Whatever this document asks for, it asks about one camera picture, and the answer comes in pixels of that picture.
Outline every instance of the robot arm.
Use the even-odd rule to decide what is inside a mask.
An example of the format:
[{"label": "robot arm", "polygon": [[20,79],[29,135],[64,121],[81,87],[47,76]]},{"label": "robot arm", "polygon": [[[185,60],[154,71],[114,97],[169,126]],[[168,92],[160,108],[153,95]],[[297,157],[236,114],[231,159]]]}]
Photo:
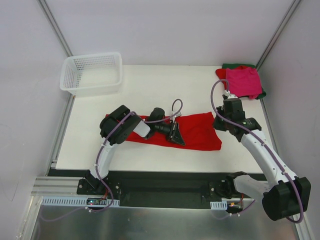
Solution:
[{"label": "robot arm", "polygon": [[[232,195],[236,193],[246,194],[257,202],[262,203],[269,218],[276,221],[300,212],[294,189],[287,178],[287,176],[289,176],[298,189],[303,211],[305,212],[308,208],[311,190],[311,184],[308,179],[305,177],[297,177],[297,175],[285,165],[268,143],[257,121],[254,118],[246,118],[240,99],[236,98],[233,94],[224,95],[223,97],[223,106],[217,108],[218,113],[224,118],[251,130],[262,139],[264,143],[261,144],[252,134],[223,121],[223,119],[218,116],[216,116],[214,120],[214,128],[221,131],[229,131],[248,149],[262,169],[267,183],[254,180],[244,172],[236,172],[227,176],[226,181],[217,189],[217,193],[225,198],[231,198]],[[271,149],[287,175],[284,175],[285,173],[276,164],[265,145]]]}]

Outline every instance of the plastic basket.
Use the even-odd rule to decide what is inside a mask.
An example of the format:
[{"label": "plastic basket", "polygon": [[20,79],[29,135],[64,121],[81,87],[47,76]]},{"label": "plastic basket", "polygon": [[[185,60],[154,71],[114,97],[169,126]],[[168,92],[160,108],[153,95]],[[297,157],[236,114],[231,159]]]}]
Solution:
[{"label": "plastic basket", "polygon": [[70,56],[64,60],[60,89],[74,96],[116,93],[122,84],[122,58],[118,52]]}]

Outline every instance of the metal frame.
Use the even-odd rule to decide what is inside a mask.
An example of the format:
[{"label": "metal frame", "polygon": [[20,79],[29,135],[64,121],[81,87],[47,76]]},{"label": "metal frame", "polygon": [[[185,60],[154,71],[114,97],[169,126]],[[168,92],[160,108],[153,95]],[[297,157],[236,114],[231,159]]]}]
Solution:
[{"label": "metal frame", "polygon": [[[54,18],[46,0],[37,0],[37,2],[39,3],[41,9],[43,10],[43,13],[46,16],[49,24],[51,25],[54,33],[56,34],[56,37],[58,38],[63,51],[68,57],[73,56],[72,51],[61,29],[59,28],[59,25],[56,19]],[[271,40],[269,41],[267,47],[265,48],[262,56],[260,57],[256,65],[257,70],[259,70],[263,65],[263,63],[265,62],[266,58],[268,57],[271,50],[275,46],[277,40],[279,39],[280,35],[284,31],[285,27],[287,26],[288,22],[292,18],[293,14],[298,9],[301,2],[302,0],[292,1],[290,7],[285,13],[283,19],[281,20],[281,23],[279,24]],[[60,128],[57,132],[57,136],[54,141],[54,147],[50,154],[50,159],[49,159],[50,163],[48,164],[47,174],[51,168],[55,168],[55,164],[57,162],[57,158],[63,142],[63,137],[68,125],[74,99],[75,98],[70,94],[67,101],[66,108],[62,116]],[[262,104],[264,116],[266,118],[266,122],[269,128],[272,144],[275,150],[277,150],[275,141],[274,141],[274,135],[270,127],[270,121],[269,121],[268,114],[267,114],[266,107],[263,100],[261,101],[261,104]],[[22,240],[29,240],[31,238],[33,229],[35,227],[37,215],[40,209],[40,205],[43,199],[42,196],[75,196],[77,194],[77,187],[80,179],[81,179],[80,177],[61,177],[61,176],[37,177],[34,184],[34,188],[31,193],[29,206],[26,211],[25,217],[23,218],[23,223],[20,227],[19,236],[17,236],[17,238]],[[314,239],[312,232],[309,230],[310,228],[309,228],[309,222],[307,218],[305,218],[301,224],[298,224],[296,226],[296,229],[297,229],[298,236],[301,240]]]}]

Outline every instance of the white basket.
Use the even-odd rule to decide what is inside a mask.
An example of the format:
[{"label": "white basket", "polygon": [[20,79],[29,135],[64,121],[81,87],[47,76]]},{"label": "white basket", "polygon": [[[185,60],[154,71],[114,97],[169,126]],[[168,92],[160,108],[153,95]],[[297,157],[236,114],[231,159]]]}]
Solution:
[{"label": "white basket", "polygon": [[64,60],[61,90],[74,96],[116,93],[122,84],[122,58],[118,52],[70,56]]}]

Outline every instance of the green cloth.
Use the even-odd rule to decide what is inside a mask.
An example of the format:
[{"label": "green cloth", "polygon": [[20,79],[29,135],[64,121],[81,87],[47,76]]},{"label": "green cloth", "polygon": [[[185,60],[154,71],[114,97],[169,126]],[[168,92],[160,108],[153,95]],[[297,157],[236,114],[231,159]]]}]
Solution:
[{"label": "green cloth", "polygon": [[[253,68],[253,69],[255,69],[256,68],[256,66],[255,65],[253,65],[253,64],[245,64],[245,63],[224,63],[224,64],[222,64],[222,68],[223,69],[235,69],[235,68],[237,68],[237,67],[240,67],[240,66],[247,66],[247,67],[249,67],[249,68]],[[263,99],[265,96],[267,96],[267,93],[266,93],[266,91],[264,90],[264,88],[263,87],[261,87],[262,88],[262,93],[260,93],[255,99]]]}]

